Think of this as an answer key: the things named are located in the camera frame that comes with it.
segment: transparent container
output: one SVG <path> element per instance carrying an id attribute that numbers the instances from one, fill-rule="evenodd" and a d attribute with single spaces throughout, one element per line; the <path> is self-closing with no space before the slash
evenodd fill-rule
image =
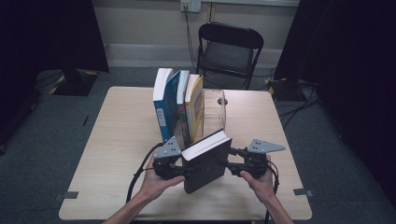
<path id="1" fill-rule="evenodd" d="M 220 129 L 225 131 L 226 105 L 224 91 L 204 90 L 204 118 L 201 120 L 195 142 Z"/>

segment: baseboard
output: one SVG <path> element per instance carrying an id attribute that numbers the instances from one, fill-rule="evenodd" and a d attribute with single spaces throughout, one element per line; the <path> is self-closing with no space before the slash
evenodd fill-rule
<path id="1" fill-rule="evenodd" d="M 188 47 L 158 45 L 105 44 L 110 67 L 177 67 L 191 66 Z M 258 68 L 277 66 L 282 49 L 263 49 Z"/>

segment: cable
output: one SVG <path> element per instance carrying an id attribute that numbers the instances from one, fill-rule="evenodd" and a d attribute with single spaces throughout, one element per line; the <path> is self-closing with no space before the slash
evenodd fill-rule
<path id="1" fill-rule="evenodd" d="M 298 108 L 300 106 L 299 105 L 277 105 L 276 109 L 281 108 L 281 107 L 296 107 L 296 108 Z"/>
<path id="2" fill-rule="evenodd" d="M 38 80 L 38 81 L 36 82 L 36 85 L 37 85 L 37 83 L 39 83 L 39 82 L 41 82 L 41 81 L 44 81 L 45 79 L 48 79 L 48 78 L 50 78 L 50 77 L 55 77 L 55 76 L 57 76 L 57 77 L 56 77 L 55 79 L 53 79 L 51 82 L 46 83 L 46 84 L 43 84 L 43 85 L 41 85 L 41 86 L 39 86 L 39 87 L 35 87 L 35 90 L 36 90 L 36 91 L 37 91 L 37 90 L 40 90 L 40 89 L 42 89 L 42 88 L 44 88 L 44 87 L 46 87 L 46 86 L 48 86 L 48 85 L 54 83 L 56 80 L 58 80 L 58 79 L 61 77 L 61 75 L 62 75 L 62 72 L 59 72 L 59 73 L 56 73 L 56 74 L 52 74 L 52 75 L 50 75 L 50 76 L 48 76 L 48 77 L 43 77 L 43 78 L 41 78 L 40 80 Z"/>
<path id="3" fill-rule="evenodd" d="M 314 90 L 315 90 L 315 88 L 312 89 L 311 94 L 309 95 L 308 99 L 306 100 L 306 102 L 305 102 L 303 105 L 301 105 L 300 107 L 298 107 L 298 108 L 296 108 L 296 109 L 294 109 L 294 110 L 291 110 L 291 111 L 289 111 L 289 112 L 287 112 L 287 113 L 284 113 L 284 114 L 282 114 L 282 115 L 279 115 L 279 116 L 281 117 L 281 116 L 287 115 L 287 114 L 289 114 L 289 113 L 293 113 L 293 114 L 289 117 L 289 119 L 286 121 L 285 125 L 283 126 L 283 130 L 286 129 L 286 127 L 288 126 L 289 122 L 290 122 L 291 119 L 297 114 L 297 112 L 299 112 L 299 111 L 302 110 L 302 109 L 308 108 L 308 107 L 311 106 L 311 105 L 315 105 L 315 104 L 318 102 L 318 99 L 317 99 L 317 100 L 316 100 L 315 102 L 313 102 L 313 103 L 310 103 L 310 104 L 308 103 L 308 102 L 310 101 L 310 99 L 312 98 L 313 94 L 314 94 Z"/>
<path id="4" fill-rule="evenodd" d="M 275 164 L 273 162 L 271 162 L 271 161 L 268 161 L 268 162 L 271 163 L 275 167 L 275 170 L 274 170 L 271 166 L 269 166 L 269 165 L 267 166 L 267 168 L 271 170 L 271 172 L 274 174 L 274 177 L 275 177 L 274 194 L 276 194 L 277 188 L 279 187 L 279 171 L 277 170 L 277 167 L 275 166 Z M 268 212 L 268 209 L 267 209 L 267 212 L 265 213 L 264 224 L 268 224 L 269 219 L 270 219 L 270 213 Z"/>
<path id="5" fill-rule="evenodd" d="M 267 87 L 267 84 L 263 85 L 262 87 L 259 87 L 258 89 L 255 89 L 253 91 L 260 91 L 260 90 L 264 89 L 265 87 Z"/>
<path id="6" fill-rule="evenodd" d="M 137 179 L 139 178 L 139 176 L 143 173 L 143 171 L 145 171 L 145 169 L 143 169 L 143 167 L 146 164 L 146 161 L 148 160 L 149 156 L 151 155 L 151 153 L 157 148 L 157 147 L 161 147 L 163 146 L 163 143 L 159 143 L 157 145 L 155 145 L 146 155 L 146 158 L 143 159 L 142 164 L 140 165 L 139 169 L 137 170 L 136 174 L 134 174 L 134 178 L 131 181 L 131 184 L 129 185 L 128 188 L 128 195 L 126 196 L 126 203 L 128 203 L 131 200 L 131 196 L 132 196 L 132 191 L 134 190 L 134 184 L 136 183 Z"/>
<path id="7" fill-rule="evenodd" d="M 183 7 L 183 8 L 184 8 L 184 15 L 186 17 L 186 23 L 187 23 L 187 41 L 189 43 L 190 59 L 191 59 L 192 67 L 194 68 L 194 70 L 196 70 L 196 67 L 195 67 L 196 61 L 195 61 L 194 53 L 192 50 L 192 43 L 191 43 L 191 33 L 190 33 L 188 10 L 186 7 Z"/>
<path id="8" fill-rule="evenodd" d="M 212 22 L 212 9 L 213 9 L 213 3 L 210 3 L 209 22 Z"/>
<path id="9" fill-rule="evenodd" d="M 264 76 L 254 76 L 254 77 L 272 77 L 275 73 L 274 71 L 276 70 L 276 67 L 274 68 L 265 68 L 265 70 L 270 70 L 270 75 L 264 75 Z"/>

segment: black book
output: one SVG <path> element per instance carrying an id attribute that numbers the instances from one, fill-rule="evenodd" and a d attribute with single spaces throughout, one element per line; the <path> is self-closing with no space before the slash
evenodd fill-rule
<path id="1" fill-rule="evenodd" d="M 192 167 L 194 172 L 184 181 L 186 193 L 193 193 L 224 175 L 232 138 L 221 129 L 194 143 L 182 151 L 183 167 Z"/>

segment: book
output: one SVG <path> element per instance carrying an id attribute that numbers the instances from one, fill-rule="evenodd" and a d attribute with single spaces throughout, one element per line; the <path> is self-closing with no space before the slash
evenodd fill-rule
<path id="1" fill-rule="evenodd" d="M 163 141 L 174 135 L 177 125 L 177 86 L 180 72 L 171 68 L 158 69 L 154 83 L 153 103 Z"/>
<path id="2" fill-rule="evenodd" d="M 190 71 L 187 70 L 180 71 L 180 77 L 178 80 L 178 87 L 177 87 L 177 109 L 178 109 L 179 125 L 181 128 L 181 135 L 183 138 L 182 141 L 184 143 L 184 146 L 182 147 L 183 149 L 189 147 L 191 143 L 189 123 L 186 113 L 186 104 L 184 102 L 189 78 L 190 78 Z"/>
<path id="3" fill-rule="evenodd" d="M 186 89 L 185 104 L 191 142 L 195 141 L 200 122 L 204 118 L 203 85 L 203 77 L 190 75 Z"/>
<path id="4" fill-rule="evenodd" d="M 219 161 L 228 160 L 232 140 L 223 130 L 218 130 L 181 152 L 183 167 L 194 168 L 184 181 L 186 193 L 193 193 L 224 175 L 226 167 Z"/>

